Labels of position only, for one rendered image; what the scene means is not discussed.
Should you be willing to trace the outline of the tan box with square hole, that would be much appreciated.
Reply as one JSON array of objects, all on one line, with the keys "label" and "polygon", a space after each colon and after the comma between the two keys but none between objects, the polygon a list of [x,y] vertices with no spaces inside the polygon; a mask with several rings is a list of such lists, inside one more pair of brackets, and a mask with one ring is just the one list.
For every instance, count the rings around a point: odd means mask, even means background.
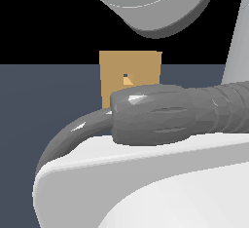
[{"label": "tan box with square hole", "polygon": [[102,107],[110,106],[112,92],[160,82],[161,52],[100,51]]}]

